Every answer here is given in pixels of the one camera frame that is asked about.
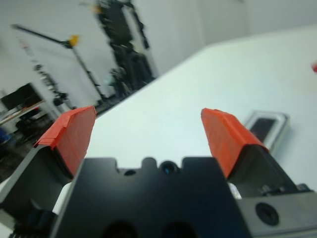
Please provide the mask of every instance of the desk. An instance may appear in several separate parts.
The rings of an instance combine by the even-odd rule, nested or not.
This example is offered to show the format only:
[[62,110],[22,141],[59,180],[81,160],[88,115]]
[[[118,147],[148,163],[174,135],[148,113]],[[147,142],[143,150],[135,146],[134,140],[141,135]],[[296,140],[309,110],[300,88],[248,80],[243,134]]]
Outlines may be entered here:
[[275,158],[295,183],[317,190],[317,26],[206,47],[96,120],[86,157],[138,168],[144,157],[179,166],[210,156],[203,108],[284,112],[290,131]]
[[15,112],[15,113],[9,115],[7,118],[5,118],[5,119],[3,119],[3,120],[0,121],[0,126],[3,125],[3,124],[5,124],[5,123],[7,123],[8,121],[10,121],[10,120],[16,118],[16,117],[20,117],[20,116],[26,114],[27,112],[33,110],[34,108],[38,107],[38,106],[39,106],[40,104],[42,104],[42,103],[45,103],[45,101],[40,101],[40,102],[38,102],[38,103],[36,103],[36,104],[30,106],[30,107],[23,108],[23,109],[21,109],[20,111]]

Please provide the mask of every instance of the orange gripper pad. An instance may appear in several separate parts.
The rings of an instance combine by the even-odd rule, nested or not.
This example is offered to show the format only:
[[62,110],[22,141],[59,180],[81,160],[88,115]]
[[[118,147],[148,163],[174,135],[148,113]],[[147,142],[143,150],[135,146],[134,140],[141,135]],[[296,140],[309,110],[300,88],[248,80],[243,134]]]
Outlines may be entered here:
[[212,156],[215,157],[226,178],[230,175],[243,146],[265,146],[238,119],[229,113],[205,108],[202,121]]
[[46,145],[57,149],[67,169],[75,175],[86,155],[91,132],[96,120],[93,106],[63,113],[40,137],[34,147]]

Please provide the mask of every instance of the black monitor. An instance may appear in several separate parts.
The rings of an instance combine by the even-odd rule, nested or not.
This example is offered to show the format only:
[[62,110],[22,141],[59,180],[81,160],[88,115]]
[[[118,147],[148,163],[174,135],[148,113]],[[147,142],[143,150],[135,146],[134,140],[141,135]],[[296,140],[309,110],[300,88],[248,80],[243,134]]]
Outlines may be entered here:
[[17,92],[24,99],[24,107],[30,107],[42,101],[42,98],[37,94],[31,83],[25,84],[24,86],[20,87]]
[[30,107],[42,101],[42,98],[34,90],[32,84],[28,83],[1,98],[1,101],[8,110],[11,110],[18,106]]
[[8,110],[11,110],[23,104],[24,99],[15,91],[1,98],[1,101]]

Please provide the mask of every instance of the screw hole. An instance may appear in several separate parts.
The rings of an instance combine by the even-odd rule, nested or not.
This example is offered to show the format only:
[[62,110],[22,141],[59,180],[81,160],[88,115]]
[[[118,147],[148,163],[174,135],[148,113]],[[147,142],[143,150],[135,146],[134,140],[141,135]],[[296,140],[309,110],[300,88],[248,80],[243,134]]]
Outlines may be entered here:
[[267,203],[258,203],[256,205],[256,213],[260,220],[269,226],[276,226],[279,223],[277,211]]
[[178,172],[177,165],[170,161],[162,163],[160,169],[167,175],[171,175]]
[[135,172],[134,170],[128,170],[124,173],[124,176],[131,176],[131,175],[135,175],[137,172]]

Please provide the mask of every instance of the white table surface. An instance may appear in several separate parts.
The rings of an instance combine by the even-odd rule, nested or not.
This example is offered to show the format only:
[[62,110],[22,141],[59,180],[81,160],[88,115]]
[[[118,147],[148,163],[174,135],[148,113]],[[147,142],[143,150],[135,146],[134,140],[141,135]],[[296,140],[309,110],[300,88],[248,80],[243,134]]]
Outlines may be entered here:
[[[201,110],[284,112],[291,129],[276,160],[295,183],[317,190],[317,26],[206,47],[96,120],[86,158],[145,157],[180,165],[210,156]],[[54,208],[59,212],[69,184]]]

